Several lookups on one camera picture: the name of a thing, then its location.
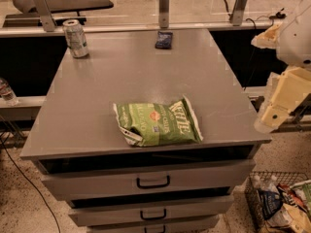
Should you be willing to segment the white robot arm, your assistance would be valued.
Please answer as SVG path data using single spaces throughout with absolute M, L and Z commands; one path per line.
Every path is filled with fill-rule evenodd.
M 311 0 L 301 0 L 281 24 L 270 26 L 251 44 L 276 50 L 277 58 L 287 64 L 280 75 L 269 75 L 254 123 L 258 132 L 270 133 L 311 94 Z

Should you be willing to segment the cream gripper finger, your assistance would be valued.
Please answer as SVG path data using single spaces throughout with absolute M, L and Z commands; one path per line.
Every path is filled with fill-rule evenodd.
M 280 24 L 274 24 L 253 38 L 251 44 L 259 49 L 275 50 L 278 44 Z

